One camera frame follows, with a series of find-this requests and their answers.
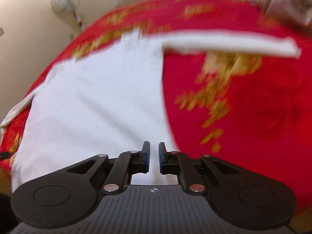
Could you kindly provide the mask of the red floral bed blanket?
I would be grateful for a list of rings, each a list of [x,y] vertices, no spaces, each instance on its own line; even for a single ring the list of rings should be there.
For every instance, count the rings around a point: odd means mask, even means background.
[[[82,59],[139,29],[233,31],[292,38],[297,58],[240,51],[164,50],[162,90],[177,149],[197,159],[210,154],[278,180],[311,207],[311,38],[264,16],[243,0],[149,0],[115,9],[77,37],[40,75],[27,97],[60,62]],[[11,179],[31,108],[5,130],[1,168]]]

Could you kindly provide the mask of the white standing fan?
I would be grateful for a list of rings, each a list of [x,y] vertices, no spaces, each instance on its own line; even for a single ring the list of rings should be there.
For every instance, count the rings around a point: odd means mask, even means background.
[[[58,17],[73,16],[80,31],[85,30],[81,16],[77,13],[80,6],[80,0],[52,0],[51,8]]]

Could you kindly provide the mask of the white polo shirt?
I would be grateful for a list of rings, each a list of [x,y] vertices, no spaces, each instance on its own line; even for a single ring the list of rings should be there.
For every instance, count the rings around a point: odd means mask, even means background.
[[[151,144],[150,170],[133,176],[133,184],[176,184],[174,175],[159,172],[159,142],[177,149],[162,90],[166,49],[291,58],[301,54],[290,37],[214,30],[143,35],[136,29],[86,58],[60,62],[1,123],[8,130],[23,108],[31,108],[14,156],[12,190],[100,153],[117,157],[139,150],[144,141]]]

